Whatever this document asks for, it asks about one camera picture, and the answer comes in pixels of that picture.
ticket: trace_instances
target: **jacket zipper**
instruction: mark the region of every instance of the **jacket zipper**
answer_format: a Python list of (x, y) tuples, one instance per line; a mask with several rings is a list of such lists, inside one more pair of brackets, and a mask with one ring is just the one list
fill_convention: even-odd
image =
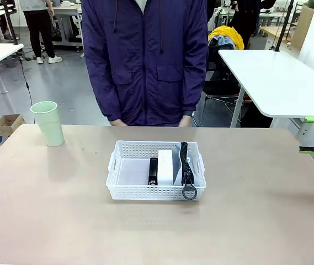
[(147, 88), (146, 88), (146, 67), (145, 67), (145, 16), (142, 14), (142, 72), (143, 72), (143, 92), (145, 96), (145, 124), (147, 124)]
[[(143, 104), (144, 104), (144, 111), (145, 111), (145, 124), (147, 124), (147, 88), (146, 88), (146, 67), (145, 67), (145, 15), (142, 12), (139, 4), (136, 3), (136, 0), (131, 0), (134, 5), (139, 9), (141, 12), (141, 18), (142, 18), (142, 85), (143, 85)], [(149, 5), (149, 2), (151, 0), (147, 0), (145, 5), (145, 12), (147, 9), (147, 6)]]

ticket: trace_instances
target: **black chair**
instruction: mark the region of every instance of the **black chair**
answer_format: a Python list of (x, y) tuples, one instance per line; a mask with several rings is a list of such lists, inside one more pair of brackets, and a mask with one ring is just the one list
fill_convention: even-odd
[(205, 82), (203, 92), (206, 94), (206, 99), (199, 123), (196, 122), (193, 116), (193, 121), (197, 127), (202, 123), (206, 104), (209, 99), (222, 102), (228, 110), (233, 113), (228, 105), (235, 105), (235, 103), (231, 103), (227, 100), (238, 98), (237, 94), (239, 94), (240, 87), (232, 72), (225, 65), (223, 59), (219, 55), (219, 50), (233, 50), (233, 45), (224, 44), (209, 46), (207, 71), (214, 71), (214, 74), (211, 77), (211, 80)]

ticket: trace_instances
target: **hood drawstring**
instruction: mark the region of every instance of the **hood drawstring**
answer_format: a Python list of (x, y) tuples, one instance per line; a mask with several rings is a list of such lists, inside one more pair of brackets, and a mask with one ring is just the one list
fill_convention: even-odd
[(117, 18), (118, 18), (118, 0), (116, 0), (116, 10), (115, 10), (114, 31), (113, 31), (113, 33), (116, 32), (116, 19)]
[(159, 0), (159, 40), (161, 42), (161, 53), (163, 53), (164, 49), (163, 49), (163, 38), (162, 38), (162, 16), (161, 16), (161, 12), (162, 12), (162, 0)]

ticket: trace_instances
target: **black pole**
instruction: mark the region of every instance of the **black pole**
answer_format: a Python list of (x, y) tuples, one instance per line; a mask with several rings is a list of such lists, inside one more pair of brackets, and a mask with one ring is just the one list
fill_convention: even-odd
[(15, 36), (14, 29), (13, 29), (13, 26), (12, 26), (12, 21), (11, 21), (11, 18), (9, 17), (9, 11), (8, 11), (8, 7), (7, 7), (7, 0), (0, 0), (0, 4), (3, 5), (5, 16), (7, 18), (9, 32), (11, 32), (13, 43), (15, 45), (18, 45), (17, 38)]
[(278, 42), (277, 42), (277, 46), (276, 46), (276, 49), (274, 51), (279, 51), (279, 47), (282, 43), (282, 39), (284, 37), (284, 33), (285, 33), (285, 29), (287, 28), (287, 25), (288, 25), (288, 21), (289, 21), (289, 17), (290, 17), (290, 13), (291, 13), (291, 10), (293, 9), (293, 4), (294, 4), (294, 0), (290, 0), (290, 4), (288, 6), (288, 12), (287, 12), (287, 16), (285, 17), (284, 19), (284, 24), (283, 24), (283, 28), (282, 28), (282, 31), (279, 35), (279, 39), (278, 39)]

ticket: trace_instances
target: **white box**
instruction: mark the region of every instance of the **white box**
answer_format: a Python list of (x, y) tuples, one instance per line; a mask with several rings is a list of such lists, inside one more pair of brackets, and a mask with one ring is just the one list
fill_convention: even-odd
[(173, 185), (173, 151), (158, 151), (158, 186)]

